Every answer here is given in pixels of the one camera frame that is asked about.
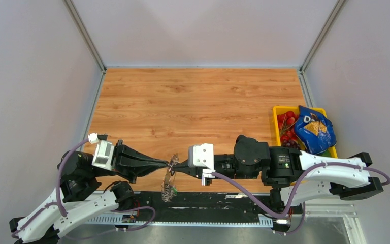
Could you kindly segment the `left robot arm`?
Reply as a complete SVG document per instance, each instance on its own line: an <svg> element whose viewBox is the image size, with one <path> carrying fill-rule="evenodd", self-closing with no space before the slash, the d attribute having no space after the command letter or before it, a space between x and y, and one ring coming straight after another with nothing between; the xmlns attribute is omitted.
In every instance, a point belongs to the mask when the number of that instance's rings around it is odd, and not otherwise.
<svg viewBox="0 0 390 244"><path fill-rule="evenodd" d="M123 230L141 217L145 208L132 189L139 177L168 166L168 161L133 150L119 140L108 141L92 133L83 144L94 144L90 154L76 145L58 164L52 193L29 215L13 218L11 236L16 243L58 243L76 227L101 214L123 214Z"/></svg>

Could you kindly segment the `large metal key ring plate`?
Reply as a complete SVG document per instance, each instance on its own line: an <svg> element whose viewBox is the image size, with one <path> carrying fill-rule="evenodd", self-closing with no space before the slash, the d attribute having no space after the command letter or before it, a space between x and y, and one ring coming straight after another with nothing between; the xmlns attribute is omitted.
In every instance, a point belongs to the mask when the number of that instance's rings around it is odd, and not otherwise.
<svg viewBox="0 0 390 244"><path fill-rule="evenodd" d="M173 171L173 167L177 164L179 164L179 157L178 154L174 154L170 161L167 164L166 168L166 174L163 178L162 186L161 186L161 199L164 202L171 202L172 199L175 197L172 194L171 188L175 188L174 180L175 180L175 172Z"/></svg>

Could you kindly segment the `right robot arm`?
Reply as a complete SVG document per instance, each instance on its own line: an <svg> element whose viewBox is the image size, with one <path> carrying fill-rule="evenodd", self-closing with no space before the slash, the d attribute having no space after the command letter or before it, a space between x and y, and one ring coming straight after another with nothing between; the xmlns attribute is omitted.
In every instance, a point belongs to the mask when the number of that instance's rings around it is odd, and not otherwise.
<svg viewBox="0 0 390 244"><path fill-rule="evenodd" d="M370 155L341 159L313 155L240 135L232 154L215 154L212 144L194 145L188 157L171 167L208 185L219 175L230 179L260 178L271 188L270 207L276 212L312 199L338 196L344 201L368 199L383 191L373 172Z"/></svg>

